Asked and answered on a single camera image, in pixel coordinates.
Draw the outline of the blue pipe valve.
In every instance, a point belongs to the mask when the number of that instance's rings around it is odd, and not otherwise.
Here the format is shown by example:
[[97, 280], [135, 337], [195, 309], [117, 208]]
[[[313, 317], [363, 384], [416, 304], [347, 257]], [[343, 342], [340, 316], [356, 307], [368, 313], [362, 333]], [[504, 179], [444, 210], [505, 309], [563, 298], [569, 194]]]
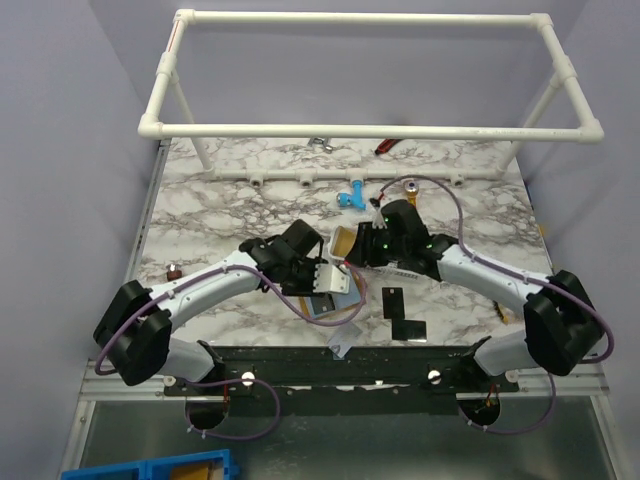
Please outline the blue pipe valve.
[[340, 192], [336, 196], [336, 201], [341, 209], [354, 208], [359, 211], [366, 209], [366, 202], [363, 198], [363, 181], [353, 180], [351, 182], [352, 192]]

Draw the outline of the white plastic basket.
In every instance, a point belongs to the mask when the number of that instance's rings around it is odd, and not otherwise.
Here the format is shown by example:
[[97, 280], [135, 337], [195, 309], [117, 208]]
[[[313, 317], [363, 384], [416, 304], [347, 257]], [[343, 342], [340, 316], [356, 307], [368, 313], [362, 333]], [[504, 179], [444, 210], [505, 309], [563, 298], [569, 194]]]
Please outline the white plastic basket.
[[[342, 263], [346, 259], [346, 256], [351, 251], [352, 247], [355, 245], [355, 241], [355, 230], [343, 226], [335, 227], [329, 237], [327, 247], [328, 259], [334, 264]], [[417, 273], [400, 269], [394, 263], [382, 267], [365, 267], [365, 270], [376, 272], [380, 275], [394, 276], [407, 280], [419, 279], [419, 275]]]

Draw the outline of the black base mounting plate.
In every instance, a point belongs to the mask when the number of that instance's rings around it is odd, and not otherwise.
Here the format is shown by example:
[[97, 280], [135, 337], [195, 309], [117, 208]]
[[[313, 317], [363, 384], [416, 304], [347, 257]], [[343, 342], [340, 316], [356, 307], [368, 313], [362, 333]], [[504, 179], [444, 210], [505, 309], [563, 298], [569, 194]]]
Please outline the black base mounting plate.
[[179, 380], [168, 397], [198, 408], [226, 406], [234, 416], [454, 415], [456, 397], [518, 391], [505, 376], [470, 369], [465, 346], [353, 347], [337, 359], [326, 347], [220, 347], [215, 379], [233, 385], [202, 388]]

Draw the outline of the metal clamp fitting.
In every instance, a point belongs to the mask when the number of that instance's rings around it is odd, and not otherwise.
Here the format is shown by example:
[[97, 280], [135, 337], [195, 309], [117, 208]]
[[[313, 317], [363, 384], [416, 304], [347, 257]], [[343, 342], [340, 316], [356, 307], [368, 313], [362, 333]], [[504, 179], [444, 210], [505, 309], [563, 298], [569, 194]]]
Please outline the metal clamp fitting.
[[309, 147], [318, 146], [328, 153], [331, 153], [334, 149], [334, 147], [330, 144], [330, 140], [328, 138], [313, 137], [309, 139], [307, 145]]

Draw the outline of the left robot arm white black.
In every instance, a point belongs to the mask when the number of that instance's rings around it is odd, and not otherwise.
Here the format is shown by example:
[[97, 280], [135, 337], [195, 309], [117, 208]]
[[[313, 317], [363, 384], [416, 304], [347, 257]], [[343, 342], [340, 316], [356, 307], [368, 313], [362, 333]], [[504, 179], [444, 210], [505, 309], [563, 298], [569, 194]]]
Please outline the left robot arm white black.
[[94, 371], [117, 374], [138, 385], [169, 367], [201, 395], [214, 393], [222, 380], [213, 351], [201, 342], [174, 338], [178, 327], [233, 297], [255, 290], [272, 291], [283, 302], [314, 295], [324, 245], [321, 235], [302, 220], [282, 234], [252, 238], [224, 259], [178, 280], [145, 287], [132, 280], [122, 285], [93, 338], [101, 351]]

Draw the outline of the tan leather card holder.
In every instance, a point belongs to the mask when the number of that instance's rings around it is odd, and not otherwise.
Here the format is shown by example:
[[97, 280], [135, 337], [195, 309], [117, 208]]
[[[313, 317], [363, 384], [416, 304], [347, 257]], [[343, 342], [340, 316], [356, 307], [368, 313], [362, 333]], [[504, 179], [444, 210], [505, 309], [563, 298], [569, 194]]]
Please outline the tan leather card holder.
[[352, 277], [348, 293], [324, 293], [322, 296], [302, 297], [299, 298], [299, 305], [301, 311], [310, 318], [325, 320], [354, 310], [360, 301], [360, 282]]

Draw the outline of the yellow handled pliers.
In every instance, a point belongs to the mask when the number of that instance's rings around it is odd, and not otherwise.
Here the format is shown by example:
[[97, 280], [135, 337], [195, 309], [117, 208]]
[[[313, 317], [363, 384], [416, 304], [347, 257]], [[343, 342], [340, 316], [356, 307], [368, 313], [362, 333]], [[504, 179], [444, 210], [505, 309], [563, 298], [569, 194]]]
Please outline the yellow handled pliers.
[[503, 324], [508, 324], [510, 319], [508, 317], [508, 315], [504, 312], [503, 308], [501, 307], [501, 305], [497, 302], [493, 303], [493, 308], [496, 312], [496, 315], [499, 317], [500, 321]]

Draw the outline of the black credit card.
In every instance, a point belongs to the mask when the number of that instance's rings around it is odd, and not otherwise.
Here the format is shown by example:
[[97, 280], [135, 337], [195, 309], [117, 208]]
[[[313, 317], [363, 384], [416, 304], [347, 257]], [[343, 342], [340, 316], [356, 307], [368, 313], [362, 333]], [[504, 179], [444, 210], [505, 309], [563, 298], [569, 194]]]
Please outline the black credit card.
[[425, 342], [427, 325], [425, 321], [392, 319], [391, 338], [394, 341]]
[[311, 297], [309, 302], [310, 313], [314, 317], [325, 316], [335, 310], [333, 297], [330, 294]]
[[388, 320], [404, 320], [404, 295], [400, 287], [382, 288], [383, 315]]

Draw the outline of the white credit card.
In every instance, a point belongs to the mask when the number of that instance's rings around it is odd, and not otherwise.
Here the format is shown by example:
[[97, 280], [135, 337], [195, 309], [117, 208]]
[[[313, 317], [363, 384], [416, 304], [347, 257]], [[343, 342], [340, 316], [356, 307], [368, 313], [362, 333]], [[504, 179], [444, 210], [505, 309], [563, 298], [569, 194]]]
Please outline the white credit card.
[[344, 324], [336, 329], [327, 343], [333, 358], [342, 360], [349, 350], [355, 346], [363, 331], [355, 324]]

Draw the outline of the white PVC pipe frame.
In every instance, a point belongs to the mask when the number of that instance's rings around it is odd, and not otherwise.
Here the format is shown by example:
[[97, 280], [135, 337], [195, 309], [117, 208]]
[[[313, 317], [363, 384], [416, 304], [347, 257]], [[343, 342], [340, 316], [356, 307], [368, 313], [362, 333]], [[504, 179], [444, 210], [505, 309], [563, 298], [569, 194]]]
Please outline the white PVC pipe frame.
[[[370, 27], [496, 27], [530, 28], [543, 40], [554, 73], [546, 90], [521, 128], [400, 125], [329, 124], [204, 124], [196, 122], [180, 85], [178, 53], [191, 26], [199, 25], [346, 25]], [[246, 180], [262, 186], [268, 180], [295, 180], [304, 187], [316, 180], [364, 182], [395, 177], [395, 172], [364, 168], [349, 169], [231, 169], [214, 168], [205, 139], [228, 138], [394, 138], [418, 140], [507, 141], [507, 153], [492, 168], [443, 168], [427, 170], [427, 175], [452, 183], [466, 180], [494, 180], [504, 176], [522, 145], [528, 142], [596, 144], [604, 130], [594, 115], [579, 83], [577, 72], [556, 35], [551, 17], [530, 14], [421, 14], [346, 12], [249, 12], [179, 9], [158, 62], [154, 84], [138, 133], [147, 139], [190, 139], [205, 173], [214, 180]]]

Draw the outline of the gold pipe valve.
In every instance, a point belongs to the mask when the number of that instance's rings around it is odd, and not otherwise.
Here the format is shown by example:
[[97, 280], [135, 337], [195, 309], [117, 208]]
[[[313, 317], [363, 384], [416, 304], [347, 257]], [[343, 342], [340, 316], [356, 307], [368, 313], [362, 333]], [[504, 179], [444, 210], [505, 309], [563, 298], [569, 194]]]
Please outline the gold pipe valve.
[[419, 195], [419, 185], [418, 183], [413, 180], [413, 179], [409, 179], [406, 180], [403, 183], [403, 188], [404, 188], [404, 192], [407, 198], [407, 201], [414, 207], [417, 206], [417, 199], [418, 199], [418, 195]]

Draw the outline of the aluminium rail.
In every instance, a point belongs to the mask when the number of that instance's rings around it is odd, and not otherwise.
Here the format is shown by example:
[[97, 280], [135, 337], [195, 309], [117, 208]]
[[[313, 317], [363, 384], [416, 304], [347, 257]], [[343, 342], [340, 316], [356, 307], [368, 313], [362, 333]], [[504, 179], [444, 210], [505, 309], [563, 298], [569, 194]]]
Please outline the aluminium rail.
[[136, 386], [127, 386], [118, 374], [101, 376], [95, 372], [95, 362], [87, 363], [79, 398], [84, 401], [155, 401], [163, 400], [162, 376], [154, 376]]

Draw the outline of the red handled tool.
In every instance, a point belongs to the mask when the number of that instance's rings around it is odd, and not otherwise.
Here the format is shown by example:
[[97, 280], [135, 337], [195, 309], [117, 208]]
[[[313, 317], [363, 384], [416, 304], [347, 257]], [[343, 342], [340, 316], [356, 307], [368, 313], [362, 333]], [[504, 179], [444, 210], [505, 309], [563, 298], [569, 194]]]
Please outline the red handled tool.
[[385, 139], [374, 150], [375, 155], [383, 155], [388, 153], [394, 146], [400, 142], [400, 139]]

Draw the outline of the brown pipe valve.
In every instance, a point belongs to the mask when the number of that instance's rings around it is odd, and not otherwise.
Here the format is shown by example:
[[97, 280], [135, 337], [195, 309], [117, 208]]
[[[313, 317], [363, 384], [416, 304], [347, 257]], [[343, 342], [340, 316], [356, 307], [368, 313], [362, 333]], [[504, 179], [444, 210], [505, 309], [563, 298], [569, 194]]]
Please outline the brown pipe valve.
[[171, 263], [167, 266], [166, 279], [169, 282], [179, 280], [182, 277], [183, 277], [183, 271], [179, 265], [175, 263]]

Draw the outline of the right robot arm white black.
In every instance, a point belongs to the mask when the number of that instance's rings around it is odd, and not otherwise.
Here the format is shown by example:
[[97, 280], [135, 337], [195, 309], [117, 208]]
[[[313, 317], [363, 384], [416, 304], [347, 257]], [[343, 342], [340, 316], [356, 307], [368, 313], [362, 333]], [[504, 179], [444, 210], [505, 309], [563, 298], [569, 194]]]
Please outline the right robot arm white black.
[[346, 260], [357, 267], [394, 263], [472, 290], [522, 316], [522, 330], [471, 348], [459, 371], [462, 384], [474, 392], [509, 370], [540, 367], [566, 376], [608, 333], [574, 274], [544, 275], [482, 257], [461, 236], [430, 233], [406, 200], [391, 201], [374, 220], [359, 223]]

